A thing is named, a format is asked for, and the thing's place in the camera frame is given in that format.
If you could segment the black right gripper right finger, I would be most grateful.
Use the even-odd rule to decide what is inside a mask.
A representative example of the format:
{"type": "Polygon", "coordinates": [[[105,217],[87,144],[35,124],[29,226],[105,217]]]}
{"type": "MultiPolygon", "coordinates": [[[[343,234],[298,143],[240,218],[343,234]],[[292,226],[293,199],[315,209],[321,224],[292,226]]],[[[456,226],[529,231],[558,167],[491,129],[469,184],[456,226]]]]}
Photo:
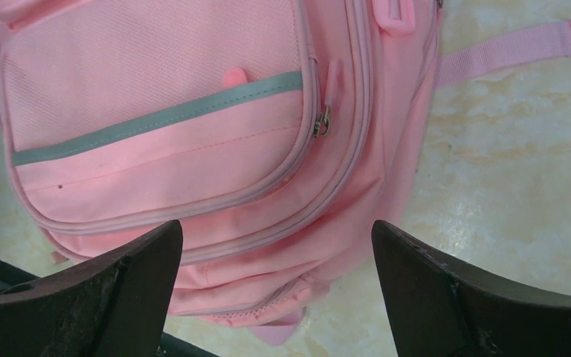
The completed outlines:
{"type": "Polygon", "coordinates": [[[571,296],[491,273],[378,220],[375,265],[399,356],[571,356],[571,296]]]}

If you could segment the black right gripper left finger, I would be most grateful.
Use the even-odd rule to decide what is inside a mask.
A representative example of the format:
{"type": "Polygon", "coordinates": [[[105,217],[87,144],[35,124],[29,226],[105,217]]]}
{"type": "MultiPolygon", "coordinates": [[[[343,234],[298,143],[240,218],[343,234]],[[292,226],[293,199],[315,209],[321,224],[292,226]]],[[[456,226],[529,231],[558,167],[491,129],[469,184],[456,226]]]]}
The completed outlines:
{"type": "Polygon", "coordinates": [[[0,356],[155,356],[182,245],[181,224],[166,222],[0,291],[0,356]]]}

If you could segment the pink student backpack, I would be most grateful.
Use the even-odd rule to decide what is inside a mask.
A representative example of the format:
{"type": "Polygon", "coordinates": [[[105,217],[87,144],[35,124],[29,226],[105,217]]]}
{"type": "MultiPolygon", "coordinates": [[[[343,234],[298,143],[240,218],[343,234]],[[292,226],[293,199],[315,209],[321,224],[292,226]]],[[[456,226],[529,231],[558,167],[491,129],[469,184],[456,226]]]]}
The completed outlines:
{"type": "Polygon", "coordinates": [[[434,89],[571,56],[571,19],[439,54],[441,1],[0,1],[13,190],[58,261],[177,219],[168,312],[287,341],[399,221],[434,89]]]}

